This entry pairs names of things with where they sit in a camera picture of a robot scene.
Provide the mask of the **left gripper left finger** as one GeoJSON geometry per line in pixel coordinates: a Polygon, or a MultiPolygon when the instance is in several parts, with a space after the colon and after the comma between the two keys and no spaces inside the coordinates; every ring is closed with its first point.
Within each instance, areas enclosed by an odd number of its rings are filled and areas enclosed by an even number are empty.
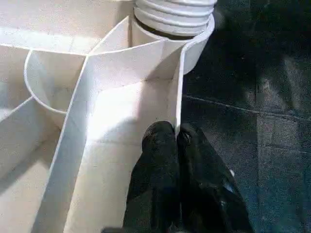
{"type": "Polygon", "coordinates": [[[123,227],[135,233],[167,233],[180,216],[175,132],[167,121],[146,130],[129,184],[123,227]]]}

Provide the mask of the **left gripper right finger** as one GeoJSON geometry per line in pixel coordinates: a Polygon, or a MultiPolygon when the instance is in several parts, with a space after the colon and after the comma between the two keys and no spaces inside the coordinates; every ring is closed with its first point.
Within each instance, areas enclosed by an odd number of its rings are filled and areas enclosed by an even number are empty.
{"type": "Polygon", "coordinates": [[[182,221],[189,232],[253,232],[234,176],[200,128],[181,125],[178,159],[182,221]]]}

